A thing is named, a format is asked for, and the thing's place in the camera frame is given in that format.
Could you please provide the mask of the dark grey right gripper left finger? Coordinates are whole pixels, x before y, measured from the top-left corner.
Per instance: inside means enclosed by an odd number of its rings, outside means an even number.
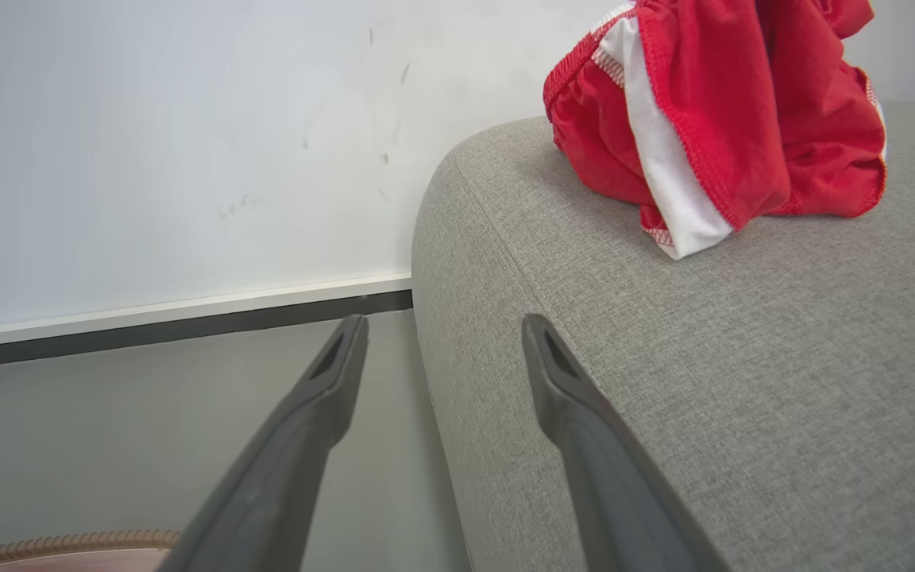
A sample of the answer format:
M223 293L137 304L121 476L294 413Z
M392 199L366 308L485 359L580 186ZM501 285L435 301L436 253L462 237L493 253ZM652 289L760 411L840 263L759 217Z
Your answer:
M157 572L300 572L328 455L351 427L369 345L346 316Z

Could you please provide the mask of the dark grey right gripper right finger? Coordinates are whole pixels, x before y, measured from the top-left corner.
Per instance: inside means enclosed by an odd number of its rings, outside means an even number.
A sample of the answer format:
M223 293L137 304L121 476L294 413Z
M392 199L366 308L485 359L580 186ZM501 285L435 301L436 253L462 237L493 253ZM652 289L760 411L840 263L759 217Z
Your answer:
M522 321L536 417L559 449L589 572L729 572L544 315Z

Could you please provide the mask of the red clothes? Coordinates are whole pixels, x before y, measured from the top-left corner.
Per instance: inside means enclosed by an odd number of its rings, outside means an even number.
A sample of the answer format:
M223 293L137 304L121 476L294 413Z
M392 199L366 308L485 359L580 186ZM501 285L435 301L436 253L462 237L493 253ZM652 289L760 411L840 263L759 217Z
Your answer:
M862 216L886 126L844 41L872 18L869 0L629 0L545 80L554 142L673 260L753 218Z

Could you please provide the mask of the grey fabric sofa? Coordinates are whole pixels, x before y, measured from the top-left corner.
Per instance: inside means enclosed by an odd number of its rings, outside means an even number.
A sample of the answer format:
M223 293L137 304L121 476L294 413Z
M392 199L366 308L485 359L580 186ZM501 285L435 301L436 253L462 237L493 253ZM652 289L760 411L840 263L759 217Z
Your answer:
M531 118L439 164L411 250L469 564L587 568L524 365L547 316L735 572L915 572L915 102L882 202L666 257Z

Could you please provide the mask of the white and black baseboard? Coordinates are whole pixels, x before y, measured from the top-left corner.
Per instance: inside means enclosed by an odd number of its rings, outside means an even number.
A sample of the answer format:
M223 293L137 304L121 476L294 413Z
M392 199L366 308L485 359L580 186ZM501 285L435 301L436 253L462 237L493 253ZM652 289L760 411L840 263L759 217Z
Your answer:
M109 309L0 326L0 365L411 308L411 274Z

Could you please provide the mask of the white perforated laundry basket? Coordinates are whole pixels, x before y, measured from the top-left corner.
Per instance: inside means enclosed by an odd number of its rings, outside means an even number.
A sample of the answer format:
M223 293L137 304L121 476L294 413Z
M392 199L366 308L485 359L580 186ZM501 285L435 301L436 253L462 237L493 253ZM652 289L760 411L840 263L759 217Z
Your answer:
M180 533L110 530L0 544L0 572L156 572Z

